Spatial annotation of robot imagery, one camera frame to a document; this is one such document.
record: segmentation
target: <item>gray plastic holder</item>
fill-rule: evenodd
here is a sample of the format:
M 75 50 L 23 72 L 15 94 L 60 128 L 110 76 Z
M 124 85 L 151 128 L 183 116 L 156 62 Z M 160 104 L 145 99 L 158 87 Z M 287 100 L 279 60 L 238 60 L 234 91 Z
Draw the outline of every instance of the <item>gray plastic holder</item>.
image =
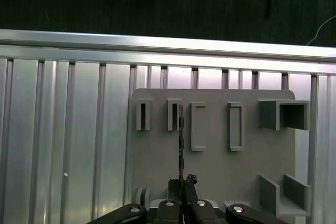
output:
M 245 106 L 241 102 L 227 103 L 227 143 L 231 152 L 245 147 Z
M 260 205 L 277 217 L 309 216 L 311 187 L 284 174 L 283 195 L 280 185 L 265 175 L 260 177 Z
M 191 103 L 191 150 L 194 152 L 206 149 L 207 135 L 204 130 L 204 110 L 206 102 Z
M 308 130 L 309 101 L 259 99 L 260 127 L 280 131 L 282 127 Z
M 151 100 L 152 99 L 140 99 L 136 103 L 137 117 L 136 117 L 136 130 L 140 131 L 145 129 L 149 131 L 151 129 Z
M 182 100 L 179 98 L 167 98 L 168 107 L 168 131 L 177 130 L 179 127 L 179 121 L 177 119 L 178 105 L 182 104 Z

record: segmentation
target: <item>metal slotted panel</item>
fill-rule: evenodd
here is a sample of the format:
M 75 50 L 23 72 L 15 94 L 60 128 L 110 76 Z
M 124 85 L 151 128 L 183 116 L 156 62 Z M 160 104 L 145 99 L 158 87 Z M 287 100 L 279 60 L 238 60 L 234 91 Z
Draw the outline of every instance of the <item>metal slotted panel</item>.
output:
M 259 72 L 258 89 L 281 89 L 281 73 Z
M 50 167 L 54 128 L 54 107 L 56 91 L 55 61 L 46 61 L 43 71 L 43 85 L 40 98 L 40 124 L 38 131 L 38 163 L 36 178 L 36 203 L 34 222 L 46 223 L 49 208 Z
M 73 90 L 67 106 L 71 111 L 67 111 L 66 121 L 65 153 L 68 156 L 63 170 L 61 221 L 86 223 L 91 220 L 92 210 L 99 64 L 76 63 L 71 74 L 73 86 L 69 89 Z
M 6 191 L 6 170 L 8 154 L 9 134 L 9 104 L 11 102 L 11 87 L 13 62 L 7 59 L 0 60 L 0 222 L 4 218 L 5 191 Z
M 130 66 L 106 65 L 97 217 L 123 205 L 129 82 Z
M 192 87 L 192 69 L 168 67 L 167 88 L 190 89 Z
M 159 89 L 161 81 L 161 67 L 150 66 L 149 67 L 149 85 L 150 89 Z
M 37 61 L 14 60 L 4 223 L 28 223 L 37 88 Z
M 222 70 L 199 68 L 197 84 L 199 89 L 221 89 Z
M 311 129 L 309 136 L 309 169 L 308 183 L 313 186 L 312 218 L 308 223 L 324 223 L 323 201 L 325 187 L 327 147 L 327 108 L 328 108 L 328 77 L 316 76 L 312 78 L 311 96 Z
M 66 104 L 68 91 L 69 63 L 58 62 L 55 83 L 54 127 L 52 132 L 53 149 L 50 168 L 50 206 L 46 209 L 47 219 L 44 223 L 60 223 L 61 196 L 63 179 L 64 136 Z
M 228 88 L 229 89 L 239 89 L 239 71 L 238 70 L 229 70 Z
M 308 223 L 334 223 L 335 77 L 312 78 L 308 182 L 313 186 L 313 215 Z
M 241 89 L 252 89 L 252 71 L 241 71 L 240 72 L 240 88 Z
M 6 76 L 7 76 L 7 60 L 0 59 L 0 160 L 1 160 L 1 146 L 2 146 L 2 131 L 3 119 L 5 110 L 5 90 L 6 90 Z
M 131 202 L 134 89 L 283 88 L 311 97 L 310 134 L 296 130 L 309 223 L 335 224 L 335 63 L 333 48 L 0 30 L 3 223 L 85 223 Z
M 328 79 L 328 98 L 329 98 L 329 115 L 328 115 L 328 147 L 327 157 L 327 184 L 325 191 L 325 200 L 323 210 L 325 214 L 324 223 L 336 223 L 336 77 L 332 76 Z

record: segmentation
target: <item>screw head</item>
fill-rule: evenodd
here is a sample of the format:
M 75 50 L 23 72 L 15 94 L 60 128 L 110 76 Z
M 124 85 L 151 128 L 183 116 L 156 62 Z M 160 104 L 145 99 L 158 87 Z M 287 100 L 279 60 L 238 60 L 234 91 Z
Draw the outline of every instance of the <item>screw head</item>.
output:
M 199 200 L 199 201 L 197 202 L 197 204 L 198 204 L 200 207 L 204 207 L 204 206 L 205 206 L 205 202 L 202 201 L 202 200 Z
M 134 207 L 134 208 L 131 209 L 131 212 L 139 212 L 139 211 L 140 211 L 140 209 L 137 208 L 137 207 Z
M 234 207 L 233 210 L 234 210 L 234 212 L 243 212 L 244 211 L 243 208 L 241 208 L 241 207 Z

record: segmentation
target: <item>dark floor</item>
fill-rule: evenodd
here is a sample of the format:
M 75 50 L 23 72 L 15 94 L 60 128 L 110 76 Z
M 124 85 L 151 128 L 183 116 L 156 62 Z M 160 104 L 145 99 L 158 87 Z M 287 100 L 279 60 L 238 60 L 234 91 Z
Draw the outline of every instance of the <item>dark floor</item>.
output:
M 0 0 L 0 28 L 304 45 L 336 0 Z M 312 45 L 336 46 L 336 19 Z

